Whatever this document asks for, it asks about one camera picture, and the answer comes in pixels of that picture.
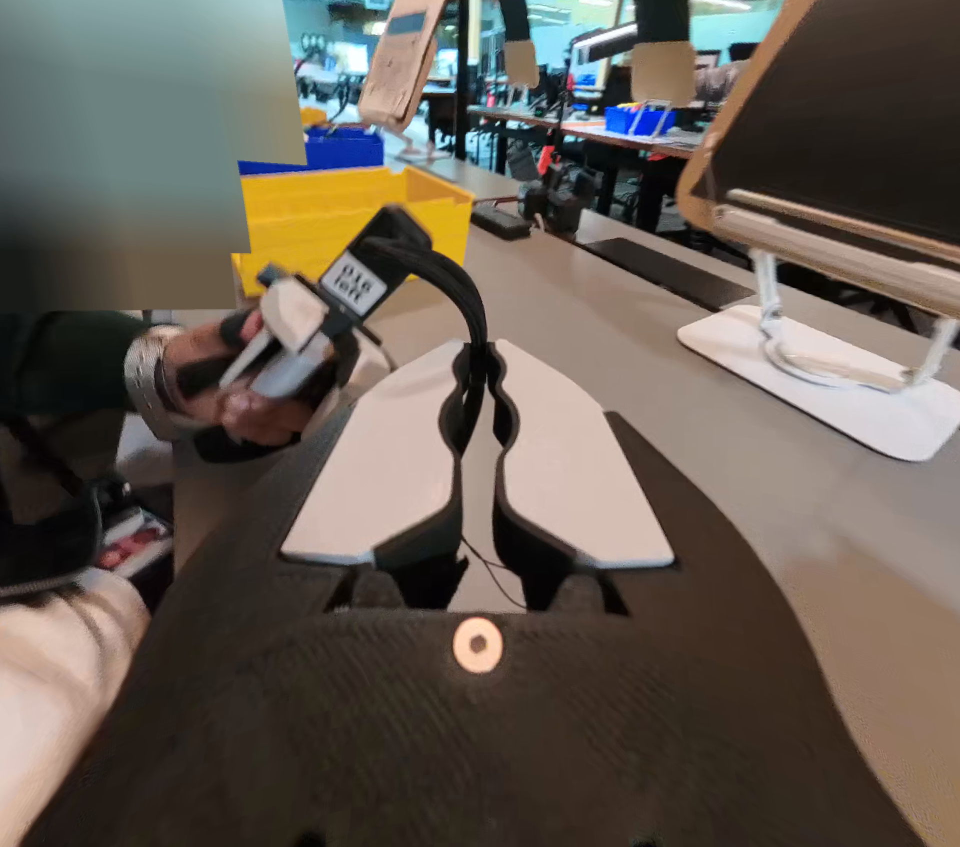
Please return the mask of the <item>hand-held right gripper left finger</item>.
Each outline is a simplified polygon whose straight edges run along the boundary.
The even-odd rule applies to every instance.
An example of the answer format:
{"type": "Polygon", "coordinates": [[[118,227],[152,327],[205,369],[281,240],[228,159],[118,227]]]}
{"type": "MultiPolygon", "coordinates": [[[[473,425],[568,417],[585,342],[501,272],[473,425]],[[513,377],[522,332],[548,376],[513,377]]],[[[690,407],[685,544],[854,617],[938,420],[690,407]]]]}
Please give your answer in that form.
{"type": "Polygon", "coordinates": [[[467,344],[448,341],[360,397],[279,548],[292,563],[377,570],[411,608],[447,608],[466,573],[467,344]]]}

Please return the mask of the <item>person's left hand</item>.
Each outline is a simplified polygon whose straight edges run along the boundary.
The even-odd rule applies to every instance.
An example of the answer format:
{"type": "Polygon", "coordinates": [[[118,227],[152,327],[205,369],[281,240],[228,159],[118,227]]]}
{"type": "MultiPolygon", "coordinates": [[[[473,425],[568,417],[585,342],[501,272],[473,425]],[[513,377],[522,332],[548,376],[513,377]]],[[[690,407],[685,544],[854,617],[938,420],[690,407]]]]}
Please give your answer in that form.
{"type": "Polygon", "coordinates": [[[295,398],[262,397],[246,380],[226,388],[209,387],[195,397],[186,397],[179,374],[189,365],[220,358],[236,359],[238,352],[227,344],[218,324],[206,324],[180,332],[166,342],[160,358],[160,376],[174,416],[203,428],[222,428],[235,441],[264,447],[283,447],[295,434],[303,433],[315,414],[308,403],[295,398]]]}

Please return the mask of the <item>blue plastic bin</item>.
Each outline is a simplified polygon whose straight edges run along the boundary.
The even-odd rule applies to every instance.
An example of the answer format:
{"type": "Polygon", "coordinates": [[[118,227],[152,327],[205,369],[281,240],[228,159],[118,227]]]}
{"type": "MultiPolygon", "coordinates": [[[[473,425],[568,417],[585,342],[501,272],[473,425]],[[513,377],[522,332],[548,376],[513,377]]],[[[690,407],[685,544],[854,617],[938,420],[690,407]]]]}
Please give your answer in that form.
{"type": "Polygon", "coordinates": [[[255,160],[238,161],[244,176],[382,168],[385,161],[382,137],[362,127],[314,125],[305,132],[306,163],[296,165],[255,160]]]}
{"type": "Polygon", "coordinates": [[[658,138],[675,126],[677,116],[677,109],[663,104],[607,106],[604,127],[606,132],[622,136],[658,138]]]}

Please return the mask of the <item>black battery charger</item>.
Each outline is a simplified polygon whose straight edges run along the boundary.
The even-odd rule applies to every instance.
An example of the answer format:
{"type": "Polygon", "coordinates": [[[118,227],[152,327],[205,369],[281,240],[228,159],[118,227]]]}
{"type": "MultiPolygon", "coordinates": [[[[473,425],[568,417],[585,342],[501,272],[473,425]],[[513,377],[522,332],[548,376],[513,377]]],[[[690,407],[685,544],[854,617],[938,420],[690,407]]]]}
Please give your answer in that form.
{"type": "Polygon", "coordinates": [[[602,177],[593,170],[572,168],[563,173],[548,195],[547,227],[553,235],[573,239],[583,212],[594,204],[602,177]]]}
{"type": "Polygon", "coordinates": [[[553,205],[550,196],[550,187],[544,179],[522,184],[517,201],[519,216],[528,225],[546,230],[552,223],[553,205]]]}

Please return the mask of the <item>long background workbench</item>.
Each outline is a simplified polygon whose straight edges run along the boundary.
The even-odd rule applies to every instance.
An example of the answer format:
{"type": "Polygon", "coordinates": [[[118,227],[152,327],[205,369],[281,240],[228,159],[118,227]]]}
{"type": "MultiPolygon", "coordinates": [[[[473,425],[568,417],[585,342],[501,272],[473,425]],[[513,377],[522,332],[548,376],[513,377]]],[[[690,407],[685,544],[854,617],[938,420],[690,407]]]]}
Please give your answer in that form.
{"type": "Polygon", "coordinates": [[[557,126],[547,118],[507,108],[468,106],[470,131],[489,138],[491,167],[500,175],[527,182],[538,157],[584,169],[599,179],[593,209],[610,217],[621,205],[625,223],[656,234],[667,202],[675,202],[677,183],[695,145],[679,133],[631,135],[602,123],[570,120],[557,126]]]}

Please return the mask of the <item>white tablet stand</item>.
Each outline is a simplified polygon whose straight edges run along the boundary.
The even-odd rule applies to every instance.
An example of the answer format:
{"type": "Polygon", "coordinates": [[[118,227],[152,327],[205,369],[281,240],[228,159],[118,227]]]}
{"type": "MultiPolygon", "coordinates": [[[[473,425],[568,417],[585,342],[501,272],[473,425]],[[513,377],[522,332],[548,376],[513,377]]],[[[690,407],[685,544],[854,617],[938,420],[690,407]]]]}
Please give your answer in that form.
{"type": "Polygon", "coordinates": [[[750,259],[759,304],[680,328],[683,347],[884,457],[928,461],[958,432],[958,390],[936,378],[958,319],[938,317],[923,361],[907,368],[787,318],[777,258],[752,249],[750,259]]]}

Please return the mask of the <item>grey desk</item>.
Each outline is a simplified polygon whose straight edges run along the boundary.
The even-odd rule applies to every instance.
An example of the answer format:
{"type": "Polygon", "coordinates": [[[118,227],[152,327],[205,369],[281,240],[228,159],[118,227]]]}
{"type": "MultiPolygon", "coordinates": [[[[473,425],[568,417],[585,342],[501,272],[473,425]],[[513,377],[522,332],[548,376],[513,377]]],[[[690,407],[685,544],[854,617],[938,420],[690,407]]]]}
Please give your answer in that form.
{"type": "Polygon", "coordinates": [[[871,767],[928,845],[958,845],[958,437],[881,456],[686,349],[692,302],[580,246],[622,238],[748,273],[589,213],[575,243],[469,228],[464,266],[505,338],[621,414],[749,541],[871,767]]]}

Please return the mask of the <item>black pole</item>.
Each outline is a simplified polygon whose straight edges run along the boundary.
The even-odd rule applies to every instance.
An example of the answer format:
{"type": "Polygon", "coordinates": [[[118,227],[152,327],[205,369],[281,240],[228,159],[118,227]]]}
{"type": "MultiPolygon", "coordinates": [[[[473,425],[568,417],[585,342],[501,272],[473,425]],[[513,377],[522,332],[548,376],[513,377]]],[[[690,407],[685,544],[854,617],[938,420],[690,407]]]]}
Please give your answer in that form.
{"type": "Polygon", "coordinates": [[[454,158],[464,162],[467,156],[470,106],[470,0],[457,0],[457,78],[455,86],[454,158]]]}

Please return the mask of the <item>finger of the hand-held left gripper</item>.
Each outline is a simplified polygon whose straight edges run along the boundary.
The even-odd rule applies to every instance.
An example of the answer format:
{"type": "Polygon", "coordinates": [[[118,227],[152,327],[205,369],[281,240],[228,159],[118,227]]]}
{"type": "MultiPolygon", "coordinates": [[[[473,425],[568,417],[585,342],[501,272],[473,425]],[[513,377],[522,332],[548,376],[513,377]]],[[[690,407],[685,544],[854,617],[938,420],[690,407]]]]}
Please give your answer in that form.
{"type": "Polygon", "coordinates": [[[314,339],[330,339],[322,330],[329,312],[324,300],[296,277],[276,281],[259,303],[261,323],[257,334],[225,370],[220,388],[242,379],[250,388],[251,380],[277,351],[278,341],[300,351],[314,339]]]}
{"type": "Polygon", "coordinates": [[[272,400],[322,401],[339,383],[339,354],[330,339],[314,339],[304,349],[277,350],[249,383],[249,391],[272,400]]]}

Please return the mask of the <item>cardboard sign board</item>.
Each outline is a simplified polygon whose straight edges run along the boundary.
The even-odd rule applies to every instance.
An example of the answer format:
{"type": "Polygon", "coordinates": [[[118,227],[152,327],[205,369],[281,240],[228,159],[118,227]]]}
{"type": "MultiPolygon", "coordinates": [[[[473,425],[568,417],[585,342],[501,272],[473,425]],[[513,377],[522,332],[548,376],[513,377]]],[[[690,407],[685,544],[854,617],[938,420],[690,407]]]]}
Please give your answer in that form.
{"type": "Polygon", "coordinates": [[[450,0],[393,0],[369,62],[358,113],[366,125],[402,133],[419,108],[450,0]]]}

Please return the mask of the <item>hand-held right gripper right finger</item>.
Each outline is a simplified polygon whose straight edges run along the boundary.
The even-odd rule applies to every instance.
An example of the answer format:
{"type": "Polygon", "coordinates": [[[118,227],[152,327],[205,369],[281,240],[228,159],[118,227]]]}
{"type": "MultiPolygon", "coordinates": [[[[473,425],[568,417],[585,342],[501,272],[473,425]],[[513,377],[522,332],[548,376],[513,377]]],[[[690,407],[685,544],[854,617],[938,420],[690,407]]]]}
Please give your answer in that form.
{"type": "Polygon", "coordinates": [[[517,344],[490,344],[500,446],[492,528],[527,609],[547,609],[572,576],[671,568],[673,547],[608,413],[574,380],[517,344]]]}

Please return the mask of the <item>silver watch band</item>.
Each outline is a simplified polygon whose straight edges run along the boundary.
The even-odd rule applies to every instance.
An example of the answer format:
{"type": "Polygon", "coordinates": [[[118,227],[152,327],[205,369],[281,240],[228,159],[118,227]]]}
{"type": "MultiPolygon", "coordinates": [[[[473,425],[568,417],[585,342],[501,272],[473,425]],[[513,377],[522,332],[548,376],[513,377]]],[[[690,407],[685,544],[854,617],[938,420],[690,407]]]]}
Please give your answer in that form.
{"type": "Polygon", "coordinates": [[[151,325],[131,342],[124,359],[131,408],[150,433],[165,443],[175,443],[188,432],[186,415],[177,408],[164,373],[166,349],[184,331],[178,325],[151,325]]]}

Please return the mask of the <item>flat black case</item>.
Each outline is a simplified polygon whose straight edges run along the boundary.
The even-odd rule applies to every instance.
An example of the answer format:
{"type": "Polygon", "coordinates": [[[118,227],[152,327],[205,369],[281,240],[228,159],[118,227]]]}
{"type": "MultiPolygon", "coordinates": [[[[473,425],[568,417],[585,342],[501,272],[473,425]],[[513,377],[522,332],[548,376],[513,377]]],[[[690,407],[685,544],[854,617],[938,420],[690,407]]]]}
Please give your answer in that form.
{"type": "Polygon", "coordinates": [[[498,205],[478,203],[471,211],[470,223],[500,241],[522,241],[531,236],[532,225],[520,215],[498,205]]]}

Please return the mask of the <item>red white booklet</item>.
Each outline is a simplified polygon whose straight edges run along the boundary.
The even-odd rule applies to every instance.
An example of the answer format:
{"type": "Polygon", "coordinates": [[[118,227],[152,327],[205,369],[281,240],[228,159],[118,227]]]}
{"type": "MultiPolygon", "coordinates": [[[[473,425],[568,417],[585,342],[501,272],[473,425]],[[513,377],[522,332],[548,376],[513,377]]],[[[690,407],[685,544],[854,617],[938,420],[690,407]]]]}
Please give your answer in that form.
{"type": "Polygon", "coordinates": [[[166,519],[134,506],[110,523],[93,567],[127,581],[150,571],[172,555],[174,528],[166,519]]]}

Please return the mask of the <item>person's left forearm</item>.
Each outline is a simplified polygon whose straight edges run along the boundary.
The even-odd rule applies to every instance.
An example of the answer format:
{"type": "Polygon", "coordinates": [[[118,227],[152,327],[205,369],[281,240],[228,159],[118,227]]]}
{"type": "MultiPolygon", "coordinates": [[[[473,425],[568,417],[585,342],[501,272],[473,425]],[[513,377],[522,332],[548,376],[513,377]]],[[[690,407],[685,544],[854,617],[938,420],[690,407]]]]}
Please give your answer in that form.
{"type": "Polygon", "coordinates": [[[135,411],[125,361],[149,330],[142,319],[120,311],[2,313],[2,414],[135,411]]]}

